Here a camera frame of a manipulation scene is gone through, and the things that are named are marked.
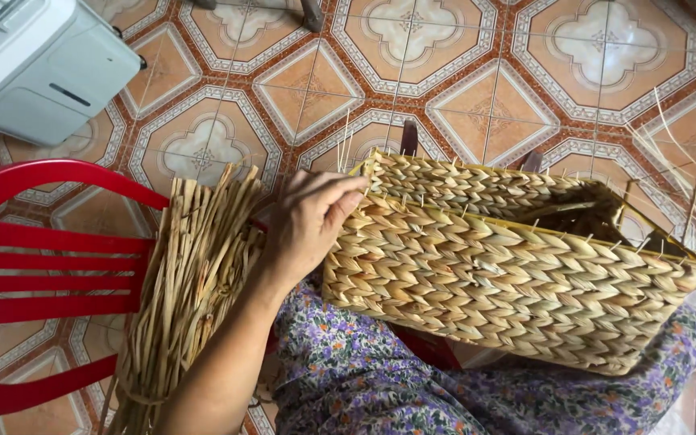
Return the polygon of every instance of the rectangular basket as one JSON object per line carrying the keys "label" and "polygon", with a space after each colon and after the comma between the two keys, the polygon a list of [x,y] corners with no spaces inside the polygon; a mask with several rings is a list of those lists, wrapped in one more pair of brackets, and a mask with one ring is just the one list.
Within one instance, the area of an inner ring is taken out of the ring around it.
{"label": "rectangular basket", "polygon": [[633,248],[617,222],[646,218],[598,181],[383,153],[358,168],[371,187],[325,261],[338,307],[622,375],[696,288],[696,255],[656,225],[662,252]]}

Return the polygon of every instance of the yellow wire frame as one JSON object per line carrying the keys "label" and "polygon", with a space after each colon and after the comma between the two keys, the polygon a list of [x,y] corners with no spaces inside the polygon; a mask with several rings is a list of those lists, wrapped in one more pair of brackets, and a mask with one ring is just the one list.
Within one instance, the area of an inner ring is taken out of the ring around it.
{"label": "yellow wire frame", "polygon": [[[388,153],[382,153],[382,152],[380,152],[380,151],[375,151],[375,153],[377,153],[377,154],[379,154],[379,155],[389,155]],[[407,159],[422,160],[422,161],[426,161],[426,162],[450,163],[450,162],[440,162],[440,161],[438,161],[438,160],[425,159],[425,158],[423,158],[423,157],[410,156],[410,155],[405,155],[404,157],[407,158]],[[361,171],[361,169],[362,169],[363,167],[365,167],[365,166],[366,166],[367,168],[369,168],[369,167],[370,167],[370,163],[373,162],[373,161],[374,161],[374,154],[371,155],[370,157],[366,158],[365,160],[363,160],[361,163],[359,163],[359,164],[357,164],[356,166],[354,166],[353,169],[349,172],[349,174],[350,174],[350,175],[356,175],[356,174],[359,173],[359,172]],[[493,168],[493,167],[485,166],[485,165],[476,165],[476,164],[463,164],[462,166],[459,166],[459,167],[473,168],[473,169],[480,169],[480,170],[489,170],[489,171],[496,171],[496,170],[497,170],[497,168]],[[501,170],[501,171],[507,172],[507,173],[517,174],[517,175],[520,175],[520,174],[522,174],[522,175],[526,175],[526,174],[539,175],[538,173],[529,173],[529,172],[520,171],[520,170],[504,170],[504,169],[498,169],[498,170]],[[572,176],[549,176],[549,177],[551,177],[551,178],[558,178],[558,179],[561,179],[561,180],[576,180],[575,177],[572,177]],[[598,180],[593,180],[592,178],[582,178],[582,177],[580,177],[580,178],[578,179],[578,181],[580,181],[580,182],[585,181],[586,183],[597,183],[597,184],[600,184],[601,186],[604,186],[606,189],[608,189],[608,191],[609,191],[612,195],[614,195],[615,198],[619,199],[619,201],[620,201],[626,208],[629,208],[632,212],[634,212],[636,215],[638,215],[638,217],[641,218],[641,220],[643,220],[644,222],[646,222],[647,224],[649,224],[655,231],[659,232],[659,234],[662,235],[662,236],[665,238],[665,240],[667,240],[668,242],[671,242],[672,244],[675,244],[681,251],[686,252],[686,254],[688,255],[688,257],[687,257],[687,258],[684,258],[684,257],[676,256],[676,255],[664,254],[664,253],[661,253],[661,252],[653,252],[653,251],[647,251],[647,250],[642,250],[643,252],[646,252],[647,254],[653,254],[653,255],[651,255],[651,256],[662,257],[662,258],[665,258],[665,259],[678,260],[678,261],[683,260],[683,259],[686,259],[687,261],[691,261],[691,262],[696,263],[696,254],[695,254],[693,251],[687,249],[681,242],[679,242],[679,241],[676,240],[672,235],[670,235],[668,232],[666,232],[665,230],[663,230],[659,225],[657,225],[657,224],[655,224],[653,221],[651,221],[651,219],[649,219],[645,214],[641,213],[638,209],[636,209],[635,207],[633,207],[632,204],[630,204],[630,203],[628,203],[628,202],[625,202],[624,199],[623,199],[622,197],[620,197],[619,195],[616,195],[616,194],[615,194],[611,189],[609,189],[605,184],[603,184],[602,182],[600,182],[600,181],[598,181]],[[373,192],[367,193],[367,196],[370,196],[370,195],[372,195],[373,197],[383,197],[383,195],[380,195],[380,194],[378,194],[378,193],[373,193]],[[401,200],[397,200],[396,198],[394,198],[394,201],[399,202],[399,203],[401,204]],[[435,206],[433,206],[433,205],[431,205],[431,204],[428,204],[428,203],[425,203],[425,204],[424,204],[424,207],[428,207],[428,208],[432,208],[432,209],[435,209],[435,210],[439,210],[439,207],[435,207]],[[443,211],[443,212],[445,212],[445,213],[447,213],[447,214],[456,215],[456,216],[458,216],[459,218],[462,218],[462,216],[461,216],[459,213],[456,213],[456,212],[454,212],[454,211],[451,211],[451,210],[448,210],[448,209],[443,209],[443,210],[441,210],[441,211]],[[471,217],[471,218],[477,218],[477,219],[483,220],[483,221],[485,221],[485,222],[489,222],[489,223],[491,223],[491,224],[500,226],[500,227],[502,227],[502,228],[510,228],[510,227],[512,227],[512,228],[522,228],[522,229],[525,229],[525,230],[527,230],[527,231],[529,231],[529,232],[543,232],[543,233],[545,233],[545,234],[550,234],[550,235],[555,235],[555,236],[567,235],[567,236],[570,236],[570,237],[575,237],[575,238],[579,238],[579,239],[581,239],[581,240],[587,241],[587,238],[586,238],[586,237],[583,237],[583,236],[580,236],[580,235],[576,235],[576,234],[564,234],[564,233],[561,233],[561,232],[556,232],[556,231],[554,231],[554,230],[547,230],[546,228],[532,227],[532,226],[527,225],[527,224],[521,224],[521,223],[512,222],[512,221],[504,221],[503,219],[496,219],[495,217],[483,216],[482,214],[464,213],[463,216],[469,216],[469,217]],[[604,242],[604,241],[601,241],[601,240],[598,240],[598,239],[595,239],[595,238],[590,238],[590,239],[588,240],[588,243],[596,243],[596,244],[600,244],[600,245],[602,245],[602,246],[609,246],[609,247],[610,247],[610,246],[614,246],[614,243]],[[624,249],[627,249],[627,250],[629,250],[629,251],[633,251],[633,252],[638,253],[638,249],[635,248],[635,247],[633,247],[633,246],[627,245],[627,246],[624,246]]]}

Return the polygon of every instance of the forearm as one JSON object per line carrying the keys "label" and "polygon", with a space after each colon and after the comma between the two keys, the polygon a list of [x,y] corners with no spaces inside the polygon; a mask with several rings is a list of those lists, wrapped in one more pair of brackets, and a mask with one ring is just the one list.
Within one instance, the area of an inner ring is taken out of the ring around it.
{"label": "forearm", "polygon": [[270,326],[288,283],[264,268],[249,282],[221,326],[169,397],[155,433],[236,433],[265,357]]}

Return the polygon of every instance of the purple floral fabric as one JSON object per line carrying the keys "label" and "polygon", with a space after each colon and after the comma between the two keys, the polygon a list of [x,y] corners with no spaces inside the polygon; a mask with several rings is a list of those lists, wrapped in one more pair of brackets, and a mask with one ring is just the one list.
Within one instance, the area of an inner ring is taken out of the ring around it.
{"label": "purple floral fabric", "polygon": [[308,278],[275,321],[281,434],[648,433],[696,369],[696,310],[682,305],[628,375],[556,365],[440,371],[370,317],[324,304]]}

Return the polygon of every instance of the tile pattern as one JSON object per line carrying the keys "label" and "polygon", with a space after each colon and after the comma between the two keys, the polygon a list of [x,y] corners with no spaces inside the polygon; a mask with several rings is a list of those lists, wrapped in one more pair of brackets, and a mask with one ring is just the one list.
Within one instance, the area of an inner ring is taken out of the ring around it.
{"label": "tile pattern", "polygon": [[[543,170],[630,189],[640,212],[683,233],[682,187],[626,125],[674,164],[696,159],[696,0],[322,0],[320,34],[302,27],[299,0],[219,0],[213,11],[177,0],[89,3],[150,68],[55,148],[0,134],[0,165],[81,159],[167,193],[174,176],[212,184],[226,163],[253,163],[269,203],[298,168],[350,168],[375,147],[398,152],[404,120],[414,119],[419,155],[518,168],[535,149]],[[696,169],[684,168],[693,181]],[[635,178],[646,183],[630,187]],[[159,214],[70,182],[17,194],[0,219],[151,237]],[[628,213],[622,231],[639,242],[650,227]],[[0,325],[0,381],[111,354],[123,323]],[[457,350],[462,362],[482,353]],[[267,359],[246,433],[274,431],[276,370]],[[107,387],[0,417],[0,432],[33,432],[47,420],[56,433],[94,430]],[[694,433],[695,420],[696,376],[662,433]]]}

